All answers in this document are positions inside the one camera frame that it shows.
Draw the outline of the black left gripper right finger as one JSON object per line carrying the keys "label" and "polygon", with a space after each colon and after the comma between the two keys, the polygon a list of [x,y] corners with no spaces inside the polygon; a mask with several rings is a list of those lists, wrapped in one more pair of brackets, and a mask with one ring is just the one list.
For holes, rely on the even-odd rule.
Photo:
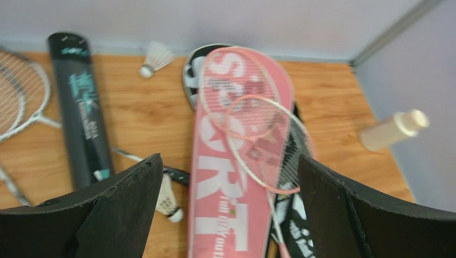
{"label": "black left gripper right finger", "polygon": [[455,257],[455,213],[411,203],[301,155],[297,168],[318,257]]}

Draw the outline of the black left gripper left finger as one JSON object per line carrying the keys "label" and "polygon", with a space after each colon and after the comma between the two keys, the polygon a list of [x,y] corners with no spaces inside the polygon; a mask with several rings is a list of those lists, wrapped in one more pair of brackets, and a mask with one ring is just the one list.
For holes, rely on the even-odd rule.
{"label": "black left gripper left finger", "polygon": [[142,257],[163,162],[123,172],[37,206],[1,211],[1,257]]}

